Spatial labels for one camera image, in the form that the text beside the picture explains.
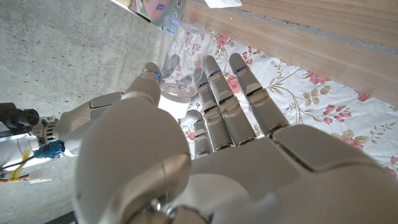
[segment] blue connector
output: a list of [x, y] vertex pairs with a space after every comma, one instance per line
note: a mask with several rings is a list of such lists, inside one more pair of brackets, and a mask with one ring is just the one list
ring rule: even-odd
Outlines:
[[54, 158], [56, 155], [61, 155], [65, 152], [64, 142], [61, 140], [50, 142], [48, 145], [40, 147], [39, 150], [34, 151], [35, 158]]

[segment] blue led light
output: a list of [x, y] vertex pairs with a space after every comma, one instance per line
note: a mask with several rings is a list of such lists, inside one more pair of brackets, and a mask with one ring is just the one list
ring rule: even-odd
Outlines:
[[236, 70], [235, 73], [237, 73], [238, 71], [240, 71], [240, 70], [242, 70], [242, 69], [244, 69], [246, 67], [247, 67], [247, 65], [245, 65], [243, 68], [240, 68], [240, 69]]

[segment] paper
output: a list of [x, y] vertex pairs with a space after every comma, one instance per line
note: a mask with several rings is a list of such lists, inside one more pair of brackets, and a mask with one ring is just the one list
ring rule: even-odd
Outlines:
[[210, 8], [238, 7], [242, 6], [240, 0], [205, 0]]

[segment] electrical wire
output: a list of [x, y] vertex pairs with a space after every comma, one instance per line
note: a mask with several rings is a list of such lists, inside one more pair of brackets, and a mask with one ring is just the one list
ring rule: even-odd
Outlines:
[[25, 162], [27, 162], [27, 161], [33, 159], [33, 158], [34, 158], [34, 156], [30, 156], [29, 158], [27, 158], [27, 159], [25, 159], [25, 160], [23, 160], [23, 161], [20, 161], [20, 162], [17, 162], [17, 163], [14, 163], [14, 164], [11, 164], [11, 165], [2, 167], [2, 168], [0, 168], [0, 171], [5, 170], [5, 169], [10, 168], [10, 167], [13, 167], [13, 166], [21, 165], [21, 164], [23, 164], [23, 163], [25, 163]]
[[[22, 175], [22, 176], [19, 177], [19, 181], [28, 180], [28, 179], [29, 179], [29, 174]], [[0, 178], [0, 183], [1, 183], [1, 182], [3, 182], [3, 183], [8, 183], [8, 180], [7, 180], [7, 179]]]

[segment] pink rose pattern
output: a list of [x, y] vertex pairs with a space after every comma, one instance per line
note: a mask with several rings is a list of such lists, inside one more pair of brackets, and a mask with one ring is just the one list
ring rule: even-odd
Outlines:
[[327, 115], [331, 115], [332, 118], [334, 118], [336, 121], [338, 121], [339, 123], [344, 122], [345, 118], [350, 118], [352, 117], [351, 112], [348, 111], [349, 108], [345, 109], [346, 105], [340, 105], [339, 107], [337, 107], [335, 105], [331, 105], [329, 104], [326, 107], [326, 110], [323, 112], [323, 121], [326, 124], [331, 124], [333, 122], [333, 119], [327, 117]]
[[312, 82], [314, 85], [318, 83], [325, 84], [325, 82], [330, 81], [330, 79], [319, 76], [313, 72], [308, 73], [308, 76], [310, 77], [310, 82]]
[[195, 140], [195, 133], [194, 133], [193, 131], [191, 131], [191, 132], [188, 134], [188, 137], [189, 137], [189, 139], [191, 139], [191, 141]]
[[221, 34], [216, 37], [217, 44], [222, 47], [226, 45], [228, 39], [229, 39], [228, 37]]
[[357, 99], [361, 102], [365, 102], [366, 100], [370, 99], [370, 97], [371, 97], [361, 91], [357, 91], [357, 92], [358, 92]]
[[230, 75], [226, 81], [228, 82], [228, 85], [233, 93], [241, 92], [241, 86], [239, 85], [239, 82], [234, 75]]
[[363, 146], [361, 144], [358, 144], [358, 142], [352, 138], [345, 140], [344, 142], [349, 144], [350, 146], [354, 146], [360, 152], [363, 151]]
[[397, 177], [397, 173], [393, 169], [391, 169], [391, 167], [398, 170], [398, 167], [396, 167], [398, 165], [397, 162], [398, 162], [398, 158], [396, 156], [392, 155], [391, 159], [390, 159], [390, 163], [383, 164], [384, 170], [386, 170], [391, 176], [393, 176], [395, 178]]
[[[222, 69], [225, 78], [227, 79], [227, 82], [229, 84], [229, 86], [231, 87], [232, 91], [236, 94], [241, 94], [241, 88], [239, 86], [239, 83], [237, 82], [236, 77], [233, 75], [233, 72], [231, 72], [229, 70], [229, 63], [228, 63], [228, 59], [229, 59], [229, 55], [231, 55], [234, 52], [239, 52], [242, 55], [242, 58], [245, 60], [245, 62], [248, 65], [259, 65], [260, 63], [262, 63], [261, 61], [264, 59], [264, 62], [269, 61], [269, 56], [267, 56], [266, 54], [264, 54], [263, 52], [261, 52], [260, 50], [254, 49], [252, 47], [242, 47], [242, 45], [238, 42], [232, 41], [231, 39], [223, 36], [223, 35], [218, 35], [217, 37], [214, 38], [213, 41], [213, 50], [210, 51], [210, 53], [216, 57], [217, 54], [215, 55], [214, 53], [216, 52], [216, 50], [218, 50], [219, 55], [221, 55], [221, 53], [223, 54], [223, 57], [218, 57], [218, 63], [220, 65], [220, 68]], [[284, 80], [286, 79], [286, 76], [290, 76], [289, 74], [285, 74], [283, 69], [286, 70], [287, 68], [292, 69], [292, 68], [297, 68], [296, 66], [294, 66], [292, 63], [290, 62], [285, 62], [285, 61], [281, 61], [279, 59], [275, 60], [276, 62], [280, 61], [280, 64], [275, 63], [273, 64], [274, 67], [278, 68], [278, 79], [275, 80], [275, 83], [278, 83], [279, 86], [281, 86], [283, 83], [278, 82], [278, 80]], [[304, 74], [306, 71], [302, 70], [300, 72], [297, 72], [296, 74], [294, 74], [295, 76], [298, 75], [304, 75], [304, 79], [308, 78], [309, 79], [309, 83], [313, 86], [313, 85], [317, 85], [320, 86], [318, 87], [318, 90], [320, 91], [316, 91], [314, 93], [314, 95], [312, 95], [311, 92], [311, 97], [310, 98], [306, 98], [303, 101], [299, 101], [299, 103], [304, 104], [304, 101], [308, 100], [312, 100], [312, 109], [311, 110], [305, 110], [308, 108], [303, 109], [302, 112], [306, 112], [308, 114], [314, 114], [313, 118], [315, 121], [321, 121], [317, 124], [318, 128], [322, 129], [322, 123], [323, 125], [329, 126], [333, 132], [334, 128], [338, 128], [340, 127], [341, 123], [347, 123], [348, 124], [344, 124], [344, 125], [352, 125], [352, 121], [349, 122], [348, 120], [350, 120], [350, 118], [354, 117], [355, 115], [359, 116], [357, 113], [357, 111], [359, 110], [358, 106], [355, 105], [355, 103], [353, 101], [347, 101], [344, 100], [346, 102], [350, 102], [350, 104], [352, 103], [353, 105], [345, 105], [343, 103], [334, 103], [334, 102], [342, 102], [339, 98], [335, 98], [336, 94], [333, 94], [333, 98], [331, 96], [327, 95], [327, 98], [322, 98], [323, 96], [326, 96], [326, 94], [329, 91], [335, 91], [336, 92], [336, 87], [335, 84], [333, 82], [330, 82], [331, 80], [325, 77], [321, 77], [319, 75], [317, 75], [316, 73], [313, 72], [307, 72], [306, 74]], [[266, 87], [268, 85], [268, 83], [263, 83], [262, 85], [264, 87]], [[303, 86], [308, 86], [308, 90], [311, 90], [311, 86], [310, 85], [306, 85], [306, 84], [302, 84]], [[280, 95], [282, 93], [277, 92], [275, 89], [273, 89], [274, 92], [268, 91], [270, 96], [273, 97], [274, 95]], [[289, 99], [289, 94], [286, 94], [288, 92], [284, 91], [283, 92], [284, 95], [281, 96], [285, 96], [287, 97], [286, 99]], [[356, 101], [359, 102], [365, 102], [368, 101], [370, 99], [370, 96], [360, 92], [360, 91], [356, 91], [356, 96], [353, 98]], [[294, 111], [294, 106], [297, 105], [293, 105], [291, 104], [292, 107], [289, 110], [293, 110]], [[350, 111], [350, 106], [351, 107], [355, 107], [356, 109], [354, 111]], [[247, 113], [251, 114], [251, 108], [249, 106], [244, 107], [247, 110]], [[201, 108], [200, 103], [196, 105], [196, 109], [198, 111], [200, 111], [202, 114], [203, 109]], [[296, 120], [296, 123], [302, 123], [301, 120]], [[336, 133], [332, 133], [332, 135], [337, 135], [339, 136], [339, 138], [344, 141], [346, 144], [349, 144], [350, 146], [352, 146], [354, 149], [361, 151], [361, 152], [366, 152], [368, 150], [370, 150], [371, 146], [377, 146], [379, 142], [381, 142], [383, 140], [384, 134], [383, 131], [391, 131], [392, 126], [389, 126], [390, 124], [386, 124], [386, 125], [382, 125], [379, 126], [378, 128], [376, 128], [376, 126], [374, 127], [373, 130], [371, 130], [370, 136], [355, 136], [353, 133], [351, 133], [349, 130], [345, 131], [343, 133], [342, 136], [336, 134]], [[187, 133], [187, 139], [189, 141], [193, 141], [194, 140], [194, 133], [193, 133], [193, 128]], [[397, 173], [396, 171], [398, 170], [398, 153], [395, 154], [394, 156], [390, 155], [391, 159], [389, 159], [389, 162], [387, 164], [383, 164], [383, 167], [385, 168], [385, 170], [390, 173], [390, 175], [397, 177]]]

